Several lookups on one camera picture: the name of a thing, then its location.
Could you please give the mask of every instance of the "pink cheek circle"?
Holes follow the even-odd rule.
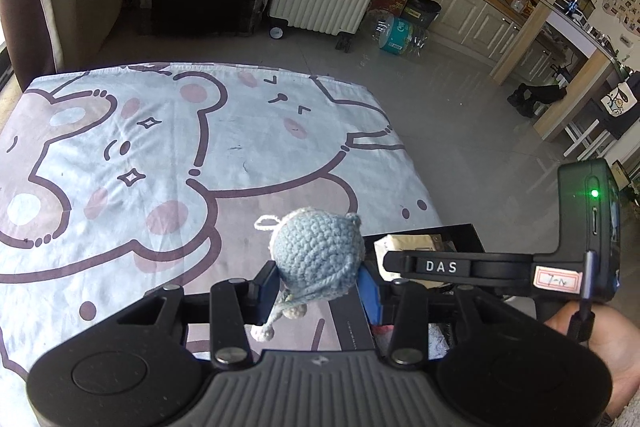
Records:
[[[89,201],[84,208],[84,217],[92,221],[100,216],[109,201],[109,193],[106,188],[100,187],[91,195]]]
[[[167,235],[184,225],[187,216],[189,209],[184,203],[175,200],[165,201],[146,216],[146,227],[153,234]]]
[[[200,103],[207,100],[207,91],[198,84],[187,84],[180,88],[180,95],[187,102]]]
[[[238,80],[248,87],[258,86],[258,81],[251,73],[249,73],[249,71],[240,71],[238,73]]]
[[[120,116],[123,118],[131,118],[135,115],[140,109],[140,99],[139,98],[130,98],[127,102],[122,106],[122,111],[120,112]]]
[[[295,120],[291,120],[290,118],[284,119],[284,128],[291,133],[291,136],[294,136],[298,139],[306,138],[306,130]]]

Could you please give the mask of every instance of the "crocheted toy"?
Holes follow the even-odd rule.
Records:
[[[262,225],[267,220],[276,225]],[[282,220],[262,216],[254,226],[273,230],[269,250],[285,286],[267,322],[251,328],[252,337],[265,342],[273,338],[273,323],[283,315],[303,317],[307,303],[335,299],[350,290],[364,259],[364,240],[356,214],[337,216],[314,208],[300,208]]]

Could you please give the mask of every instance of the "human hand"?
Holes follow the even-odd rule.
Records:
[[[545,324],[566,335],[578,302],[566,304]],[[589,348],[607,365],[613,380],[613,391],[607,414],[616,418],[640,387],[640,330],[620,312],[608,306],[593,305],[596,318]]]

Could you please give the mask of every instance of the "light blue crochet ball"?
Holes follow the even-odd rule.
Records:
[[[312,208],[287,216],[271,242],[271,256],[296,301],[346,294],[364,253],[356,214],[338,216]]]

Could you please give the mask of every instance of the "wooden table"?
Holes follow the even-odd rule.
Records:
[[[567,86],[566,97],[551,104],[533,126],[543,140],[553,140],[574,119],[607,77],[617,71],[617,67],[611,55],[580,26],[547,1],[540,0],[511,43],[511,47],[489,74],[496,84],[502,84],[511,74],[545,22],[558,30],[587,57],[586,63],[575,73],[574,79]]]

